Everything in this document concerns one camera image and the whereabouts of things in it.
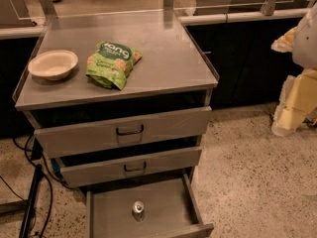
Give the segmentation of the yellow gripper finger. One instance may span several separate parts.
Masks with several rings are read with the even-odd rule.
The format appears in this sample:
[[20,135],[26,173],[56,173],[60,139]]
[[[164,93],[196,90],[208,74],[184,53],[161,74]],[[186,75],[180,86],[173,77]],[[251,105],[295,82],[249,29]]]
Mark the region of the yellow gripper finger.
[[298,76],[289,75],[282,86],[271,132],[288,136],[317,108],[317,71],[305,68]]
[[292,28],[287,31],[283,36],[275,40],[271,48],[279,53],[291,53],[293,49],[293,39],[296,28]]

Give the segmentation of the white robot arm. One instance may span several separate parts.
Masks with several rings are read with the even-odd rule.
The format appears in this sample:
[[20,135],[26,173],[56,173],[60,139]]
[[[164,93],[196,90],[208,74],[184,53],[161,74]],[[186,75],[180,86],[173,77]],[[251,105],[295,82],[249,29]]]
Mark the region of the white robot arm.
[[280,53],[290,52],[293,62],[303,68],[298,76],[286,78],[273,115],[271,132],[287,136],[317,107],[317,4],[271,48]]

